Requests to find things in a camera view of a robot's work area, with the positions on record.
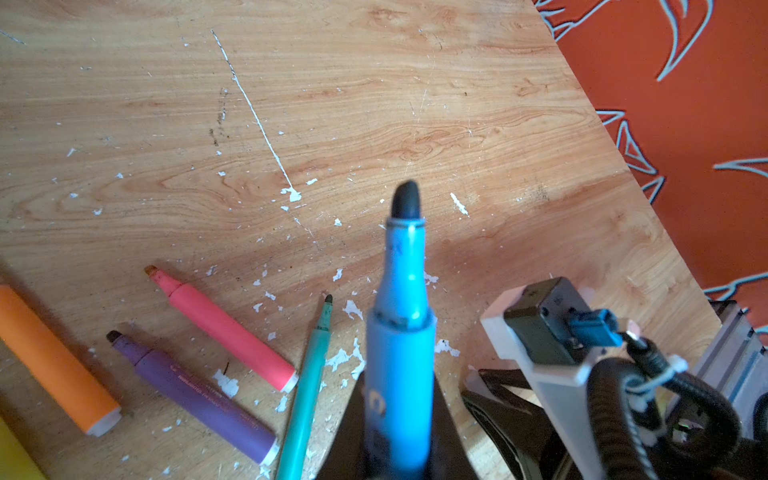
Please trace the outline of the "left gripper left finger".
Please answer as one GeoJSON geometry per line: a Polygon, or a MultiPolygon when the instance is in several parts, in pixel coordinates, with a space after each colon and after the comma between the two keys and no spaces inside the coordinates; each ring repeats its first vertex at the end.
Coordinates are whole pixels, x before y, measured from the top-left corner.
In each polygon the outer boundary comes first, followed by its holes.
{"type": "Polygon", "coordinates": [[[317,472],[317,480],[366,479],[364,397],[365,373],[361,373],[328,454],[317,472]]]}

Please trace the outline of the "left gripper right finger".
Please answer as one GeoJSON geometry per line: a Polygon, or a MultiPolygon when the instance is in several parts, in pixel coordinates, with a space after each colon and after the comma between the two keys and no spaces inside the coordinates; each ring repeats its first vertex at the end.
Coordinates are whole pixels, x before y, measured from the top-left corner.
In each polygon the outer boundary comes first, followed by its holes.
{"type": "Polygon", "coordinates": [[[478,480],[445,401],[438,378],[433,376],[433,405],[427,478],[478,480]]]}

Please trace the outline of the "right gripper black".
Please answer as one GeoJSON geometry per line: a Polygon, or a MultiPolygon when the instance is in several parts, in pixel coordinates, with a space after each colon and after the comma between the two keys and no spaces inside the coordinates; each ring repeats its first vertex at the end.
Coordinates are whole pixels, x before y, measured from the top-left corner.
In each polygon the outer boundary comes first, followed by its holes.
{"type": "Polygon", "coordinates": [[[470,370],[462,401],[517,479],[568,479],[570,455],[545,410],[510,389],[531,390],[520,370],[470,370]]]}

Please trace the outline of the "blue marker pen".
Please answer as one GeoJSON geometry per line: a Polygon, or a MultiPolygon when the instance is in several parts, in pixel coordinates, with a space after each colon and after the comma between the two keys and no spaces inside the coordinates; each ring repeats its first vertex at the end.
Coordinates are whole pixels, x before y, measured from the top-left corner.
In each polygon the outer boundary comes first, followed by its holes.
{"type": "Polygon", "coordinates": [[[430,454],[436,320],[429,306],[418,185],[395,190],[384,270],[366,327],[364,446],[388,479],[423,478],[430,454]]]}

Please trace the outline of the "pink marker pen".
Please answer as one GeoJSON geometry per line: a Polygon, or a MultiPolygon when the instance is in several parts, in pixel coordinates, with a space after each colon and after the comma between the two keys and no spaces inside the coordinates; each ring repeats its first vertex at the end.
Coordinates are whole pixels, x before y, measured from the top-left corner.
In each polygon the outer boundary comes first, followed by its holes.
{"type": "Polygon", "coordinates": [[[299,373],[290,362],[251,334],[202,292],[188,283],[176,280],[154,265],[147,266],[144,271],[165,293],[174,308],[273,388],[290,393],[298,384],[299,373]]]}

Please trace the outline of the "orange marker pen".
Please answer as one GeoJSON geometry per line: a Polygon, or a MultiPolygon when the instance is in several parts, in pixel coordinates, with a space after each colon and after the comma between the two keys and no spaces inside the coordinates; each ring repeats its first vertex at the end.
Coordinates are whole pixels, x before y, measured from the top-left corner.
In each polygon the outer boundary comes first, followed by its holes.
{"type": "Polygon", "coordinates": [[[121,420],[118,402],[8,285],[1,340],[85,434],[100,437],[121,420]]]}

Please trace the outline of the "yellow marker pen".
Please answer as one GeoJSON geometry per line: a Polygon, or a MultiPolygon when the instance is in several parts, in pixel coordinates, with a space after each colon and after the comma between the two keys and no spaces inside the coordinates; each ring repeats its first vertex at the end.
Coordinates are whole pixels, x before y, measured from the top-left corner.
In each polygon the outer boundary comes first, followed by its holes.
{"type": "Polygon", "coordinates": [[[39,467],[26,452],[4,420],[1,430],[1,479],[2,480],[45,480],[39,467]]]}

